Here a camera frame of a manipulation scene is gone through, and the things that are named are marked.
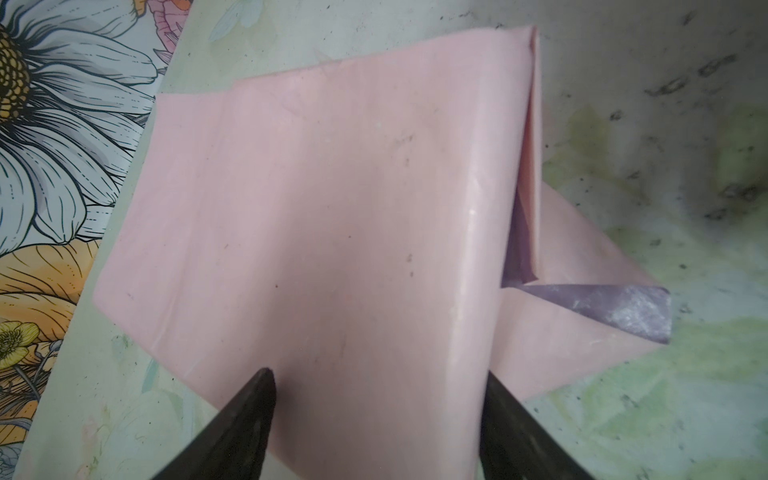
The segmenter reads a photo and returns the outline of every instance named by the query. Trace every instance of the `white daisy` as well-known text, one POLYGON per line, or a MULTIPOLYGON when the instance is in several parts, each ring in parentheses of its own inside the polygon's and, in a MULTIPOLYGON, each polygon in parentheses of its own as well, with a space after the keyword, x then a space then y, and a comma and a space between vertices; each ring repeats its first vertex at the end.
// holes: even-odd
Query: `white daisy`
POLYGON ((0 3, 0 255, 89 240, 107 219, 154 99, 157 70, 114 37, 129 0, 0 3))

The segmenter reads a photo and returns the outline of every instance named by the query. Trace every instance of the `dark stain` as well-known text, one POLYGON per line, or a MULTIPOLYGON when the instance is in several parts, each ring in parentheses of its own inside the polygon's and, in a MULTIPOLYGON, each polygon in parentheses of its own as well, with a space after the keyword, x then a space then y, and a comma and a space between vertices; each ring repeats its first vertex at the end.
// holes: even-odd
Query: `dark stain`
POLYGON ((659 88, 655 88, 653 90, 648 89, 645 91, 645 93, 651 97, 659 97, 661 95, 673 94, 674 92, 681 90, 686 85, 688 85, 688 77, 682 76, 661 85, 659 88))
POLYGON ((647 146, 654 146, 659 150, 659 153, 664 153, 664 147, 661 145, 661 139, 654 135, 643 135, 641 138, 644 144, 647 146))
POLYGON ((699 76, 702 78, 709 77, 714 72, 716 72, 720 67, 724 65, 732 64, 738 59, 739 59, 738 55, 731 54, 731 55, 726 55, 725 57, 722 57, 722 58, 715 58, 714 60, 710 60, 709 63, 699 68, 698 70, 699 76))
POLYGON ((728 185, 722 192, 720 192, 725 198, 734 198, 744 200, 745 202, 754 202, 760 193, 760 189, 757 185, 744 186, 739 184, 728 185))
POLYGON ((395 139, 395 148, 400 148, 405 143, 410 143, 413 141, 413 135, 409 135, 408 137, 400 137, 395 139))
POLYGON ((624 404, 624 407, 626 409, 629 409, 630 407, 632 407, 632 408, 638 408, 639 407, 637 402, 635 402, 633 399, 631 399, 629 397, 629 395, 627 395, 627 394, 624 394, 624 395, 621 396, 621 403, 624 404))
POLYGON ((704 218, 707 218, 709 220, 722 220, 725 218, 725 216, 728 214, 728 210, 725 208, 720 208, 715 211, 711 211, 708 214, 704 215, 704 218))
POLYGON ((688 25, 688 24, 691 22, 691 20, 693 20, 694 18, 696 18, 696 10, 691 10, 690 12, 688 12, 687 14, 685 14, 685 15, 683 16, 683 20, 682 20, 680 23, 681 23, 683 26, 686 26, 686 25, 688 25))
POLYGON ((715 88, 704 88, 703 92, 705 94, 709 95, 709 96, 714 96, 714 95, 719 94, 723 90, 724 87, 725 87, 725 85, 721 85, 721 86, 715 87, 715 88))

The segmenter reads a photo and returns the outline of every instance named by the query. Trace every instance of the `printed flower illustration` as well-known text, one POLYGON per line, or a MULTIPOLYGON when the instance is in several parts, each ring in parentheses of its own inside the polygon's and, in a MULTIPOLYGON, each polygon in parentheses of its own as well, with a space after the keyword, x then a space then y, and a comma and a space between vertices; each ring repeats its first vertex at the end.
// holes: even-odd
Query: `printed flower illustration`
POLYGON ((22 453, 22 442, 0 445, 0 480, 13 478, 13 471, 22 453))
POLYGON ((73 240, 0 257, 0 445, 26 437, 97 251, 73 240))
POLYGON ((34 323, 0 323, 0 370, 21 362, 29 353, 32 340, 38 338, 40 329, 34 323))
POLYGON ((115 37, 126 0, 6 0, 0 10, 0 255, 100 238, 154 99, 152 60, 115 37))
POLYGON ((192 0, 139 0, 141 12, 144 10, 144 2, 147 3, 150 12, 154 16, 154 24, 157 26, 157 36, 163 42, 165 50, 155 50, 166 65, 170 63, 170 57, 176 51, 181 31, 187 21, 192 0))

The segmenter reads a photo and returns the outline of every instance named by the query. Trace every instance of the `folded pink paper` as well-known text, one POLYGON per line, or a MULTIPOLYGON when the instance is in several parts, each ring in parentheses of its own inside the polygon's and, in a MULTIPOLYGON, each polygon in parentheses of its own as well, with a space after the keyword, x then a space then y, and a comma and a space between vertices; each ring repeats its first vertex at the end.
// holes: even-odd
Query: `folded pink paper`
POLYGON ((614 327, 665 301, 541 189, 538 89, 520 28, 158 95, 94 302, 215 406, 272 368, 303 478, 471 478, 489 367, 544 392, 654 348, 614 327))

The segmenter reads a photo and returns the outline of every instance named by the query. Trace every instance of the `yellow flower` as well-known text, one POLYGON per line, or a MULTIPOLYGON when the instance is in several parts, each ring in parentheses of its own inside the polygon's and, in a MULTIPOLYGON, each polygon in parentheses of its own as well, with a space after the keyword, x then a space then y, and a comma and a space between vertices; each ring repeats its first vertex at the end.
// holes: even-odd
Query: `yellow flower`
POLYGON ((34 323, 0 323, 0 370, 12 367, 27 356, 29 345, 40 335, 34 323))

